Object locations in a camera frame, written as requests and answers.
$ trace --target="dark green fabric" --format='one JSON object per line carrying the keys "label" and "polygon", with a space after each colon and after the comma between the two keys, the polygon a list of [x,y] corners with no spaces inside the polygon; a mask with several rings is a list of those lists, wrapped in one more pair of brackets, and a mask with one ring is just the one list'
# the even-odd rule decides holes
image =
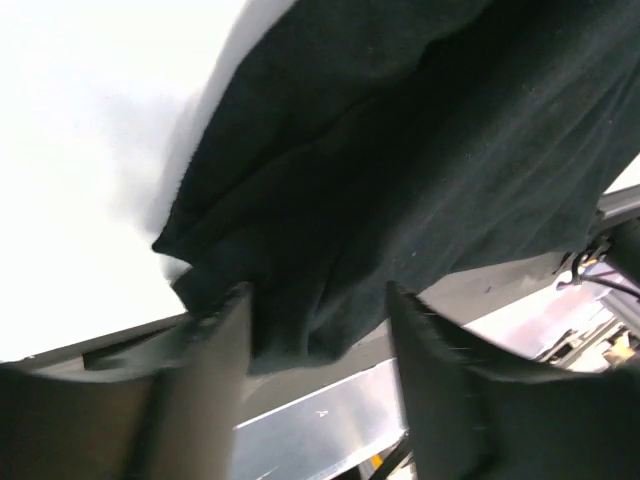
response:
{"label": "dark green fabric", "polygon": [[300,0],[244,59],[157,252],[205,312],[256,285],[252,371],[339,358],[389,280],[584,246],[640,151],[637,0]]}

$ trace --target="black cable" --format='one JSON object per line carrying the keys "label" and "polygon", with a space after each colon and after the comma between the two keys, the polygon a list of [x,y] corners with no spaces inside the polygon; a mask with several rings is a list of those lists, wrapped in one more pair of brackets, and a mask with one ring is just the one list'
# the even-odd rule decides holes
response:
{"label": "black cable", "polygon": [[382,465],[373,472],[373,475],[369,477],[369,480],[384,480],[389,478],[389,475],[391,475],[395,469],[402,464],[402,462],[409,458],[410,455],[411,448],[409,447],[409,438],[405,435],[387,458],[384,459]]}
{"label": "black cable", "polygon": [[632,295],[634,296],[638,301],[640,301],[640,292],[638,292],[637,290],[634,290],[633,288],[629,288],[625,285],[621,285],[619,283],[616,282],[612,282],[611,280],[607,280],[604,278],[599,278],[593,275],[581,275],[580,276],[580,280],[583,282],[591,282],[591,283],[597,283],[598,285],[602,285],[604,287],[609,287],[612,288],[614,290],[618,290],[620,292],[624,292],[628,295]]}

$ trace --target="wire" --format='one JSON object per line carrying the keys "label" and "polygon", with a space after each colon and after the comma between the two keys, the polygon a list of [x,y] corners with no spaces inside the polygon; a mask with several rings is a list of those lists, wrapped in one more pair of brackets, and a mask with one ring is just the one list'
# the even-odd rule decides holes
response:
{"label": "wire", "polygon": [[604,278],[599,278],[594,275],[581,275],[580,280],[583,282],[597,283],[598,285],[602,285],[604,287],[609,287],[614,290],[618,290],[620,292],[624,292],[627,295],[631,295],[635,297],[638,301],[640,301],[640,292],[634,290],[633,288],[629,288],[625,285],[621,285],[616,282],[612,282],[611,280],[607,280]]}
{"label": "wire", "polygon": [[402,464],[402,462],[409,458],[410,455],[411,448],[409,447],[409,438],[405,435],[387,458],[384,459],[382,465],[373,472],[373,475],[369,477],[369,480],[384,480],[389,478],[389,475],[391,475],[395,469]]}

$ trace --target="white surface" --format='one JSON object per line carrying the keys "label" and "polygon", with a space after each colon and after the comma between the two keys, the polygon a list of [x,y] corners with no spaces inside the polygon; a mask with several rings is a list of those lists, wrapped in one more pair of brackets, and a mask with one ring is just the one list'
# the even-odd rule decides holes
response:
{"label": "white surface", "polygon": [[183,311],[150,245],[233,70],[290,3],[0,2],[1,361]]}

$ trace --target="silver panel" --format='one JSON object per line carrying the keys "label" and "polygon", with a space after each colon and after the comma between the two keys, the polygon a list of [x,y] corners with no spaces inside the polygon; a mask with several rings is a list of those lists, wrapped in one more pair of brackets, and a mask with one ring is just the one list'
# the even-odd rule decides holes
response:
{"label": "silver panel", "polygon": [[404,431],[394,360],[237,427],[233,480],[330,478]]}

